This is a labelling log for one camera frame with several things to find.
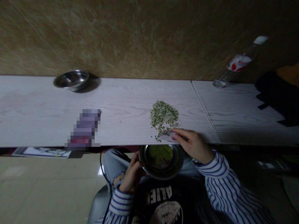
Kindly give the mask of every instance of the person's left hand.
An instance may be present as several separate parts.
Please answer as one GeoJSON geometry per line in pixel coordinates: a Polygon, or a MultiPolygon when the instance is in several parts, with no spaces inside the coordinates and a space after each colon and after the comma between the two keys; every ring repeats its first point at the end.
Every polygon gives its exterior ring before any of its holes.
{"type": "Polygon", "coordinates": [[[122,183],[119,186],[119,190],[122,192],[134,193],[143,176],[145,176],[145,171],[142,169],[142,164],[138,158],[138,152],[136,152],[125,173],[122,183]]]}

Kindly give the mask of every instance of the striped shirt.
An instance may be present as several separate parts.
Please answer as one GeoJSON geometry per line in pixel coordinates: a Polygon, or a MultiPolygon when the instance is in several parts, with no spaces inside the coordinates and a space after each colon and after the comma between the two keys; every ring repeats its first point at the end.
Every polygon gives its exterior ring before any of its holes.
{"type": "MultiPolygon", "coordinates": [[[[202,217],[202,221],[213,220],[220,223],[215,214],[215,211],[218,211],[229,218],[226,223],[275,223],[269,210],[262,205],[255,193],[240,183],[226,158],[215,150],[214,154],[215,158],[205,165],[192,160],[197,170],[205,176],[209,200],[203,200],[201,204],[211,208],[211,211],[205,210],[204,214],[210,217],[202,217]]],[[[129,223],[133,203],[134,194],[121,192],[117,187],[109,205],[105,224],[129,223]]],[[[103,223],[103,218],[96,223],[103,223]]]]}

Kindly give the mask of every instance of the stainless steel bowl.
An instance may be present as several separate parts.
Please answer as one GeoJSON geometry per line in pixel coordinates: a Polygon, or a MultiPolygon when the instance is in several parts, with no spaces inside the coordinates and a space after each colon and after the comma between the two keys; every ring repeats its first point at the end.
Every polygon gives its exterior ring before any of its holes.
{"type": "Polygon", "coordinates": [[[70,91],[79,91],[87,87],[89,73],[82,70],[75,70],[57,76],[53,84],[58,88],[65,88],[70,91]]]}
{"type": "Polygon", "coordinates": [[[183,149],[180,145],[169,145],[172,148],[173,157],[169,161],[163,161],[161,164],[155,164],[150,157],[150,145],[140,146],[139,160],[144,164],[143,169],[151,177],[158,180],[169,180],[174,178],[182,169],[184,158],[183,149]]]}

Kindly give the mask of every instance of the plastic water bottle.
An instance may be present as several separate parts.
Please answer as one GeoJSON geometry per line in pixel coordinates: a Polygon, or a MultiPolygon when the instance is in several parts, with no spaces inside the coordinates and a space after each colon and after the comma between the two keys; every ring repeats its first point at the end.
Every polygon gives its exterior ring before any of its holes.
{"type": "Polygon", "coordinates": [[[234,56],[234,58],[228,63],[224,74],[220,78],[214,80],[213,86],[222,88],[226,85],[226,83],[231,81],[238,72],[240,72],[256,57],[258,49],[267,39],[267,36],[259,36],[243,54],[237,54],[234,56]]]}

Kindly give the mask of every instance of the cable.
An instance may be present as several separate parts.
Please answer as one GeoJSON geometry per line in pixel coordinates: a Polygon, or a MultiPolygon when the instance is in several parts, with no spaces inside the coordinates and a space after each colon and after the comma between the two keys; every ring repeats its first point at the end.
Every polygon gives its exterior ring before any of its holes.
{"type": "Polygon", "coordinates": [[[102,224],[104,224],[104,223],[105,223],[105,220],[106,220],[106,216],[107,216],[107,214],[108,214],[109,205],[110,205],[110,203],[111,203],[111,199],[112,199],[112,185],[111,185],[111,183],[109,182],[109,180],[107,179],[106,174],[104,174],[104,170],[103,170],[103,166],[102,166],[102,151],[100,152],[100,165],[101,165],[101,170],[102,170],[103,176],[105,177],[107,183],[109,184],[109,190],[110,190],[110,199],[109,199],[109,203],[108,203],[108,206],[107,206],[107,209],[106,209],[104,218],[103,218],[103,223],[102,223],[102,224]]]}

